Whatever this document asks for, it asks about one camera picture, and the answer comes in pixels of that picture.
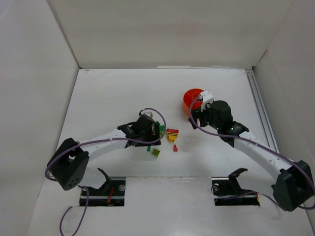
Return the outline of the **lime green small lego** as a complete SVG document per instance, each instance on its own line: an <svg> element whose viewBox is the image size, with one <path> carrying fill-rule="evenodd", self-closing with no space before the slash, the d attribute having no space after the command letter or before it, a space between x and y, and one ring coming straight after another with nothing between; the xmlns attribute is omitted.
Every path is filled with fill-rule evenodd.
<svg viewBox="0 0 315 236"><path fill-rule="evenodd" d="M152 156L153 156L153 157L158 158L158 157L159 157L159 154L160 154L160 150L158 150L158 149L153 149L153 151L152 151Z"/></svg>

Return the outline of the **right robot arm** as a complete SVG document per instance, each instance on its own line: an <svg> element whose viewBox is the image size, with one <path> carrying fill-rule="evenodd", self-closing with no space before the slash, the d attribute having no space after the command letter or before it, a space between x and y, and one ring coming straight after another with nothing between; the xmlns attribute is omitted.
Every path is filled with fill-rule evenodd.
<svg viewBox="0 0 315 236"><path fill-rule="evenodd" d="M295 162L262 144L243 124L235 121L231 108L223 100L202 101L201 107L189 109L193 129L206 133L205 127L215 129L214 136L256 162L268 174L268 180L246 177L247 168L241 167L227 177L212 179L215 196L230 202L247 194L268 197L284 211L297 208L313 210L304 203L315 195L315 184L310 166L303 160Z"/></svg>

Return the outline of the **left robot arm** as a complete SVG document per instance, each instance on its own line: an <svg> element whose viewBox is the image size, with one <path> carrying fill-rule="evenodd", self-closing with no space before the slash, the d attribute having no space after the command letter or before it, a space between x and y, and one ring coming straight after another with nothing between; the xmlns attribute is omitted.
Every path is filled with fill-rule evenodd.
<svg viewBox="0 0 315 236"><path fill-rule="evenodd" d="M110 182L109 175L101 168L89 169L90 162L115 150L160 144L160 124L142 114L137 121L95 139L81 143L73 138L64 140L48 162L46 176L52 175L64 191L76 186L104 189Z"/></svg>

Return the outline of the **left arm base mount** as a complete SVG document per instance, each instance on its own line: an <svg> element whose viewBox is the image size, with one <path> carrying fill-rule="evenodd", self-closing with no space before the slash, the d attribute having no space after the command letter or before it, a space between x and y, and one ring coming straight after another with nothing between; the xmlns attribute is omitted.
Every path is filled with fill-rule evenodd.
<svg viewBox="0 0 315 236"><path fill-rule="evenodd" d="M123 207L125 205L126 178L110 177L103 169L87 169L79 187L79 206Z"/></svg>

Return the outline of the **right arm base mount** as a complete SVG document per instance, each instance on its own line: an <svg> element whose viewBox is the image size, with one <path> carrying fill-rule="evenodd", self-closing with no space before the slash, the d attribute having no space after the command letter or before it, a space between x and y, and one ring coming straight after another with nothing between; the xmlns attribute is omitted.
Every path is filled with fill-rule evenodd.
<svg viewBox="0 0 315 236"><path fill-rule="evenodd" d="M260 206L258 194L241 188L237 178L248 169L239 168L227 177L211 177L215 206Z"/></svg>

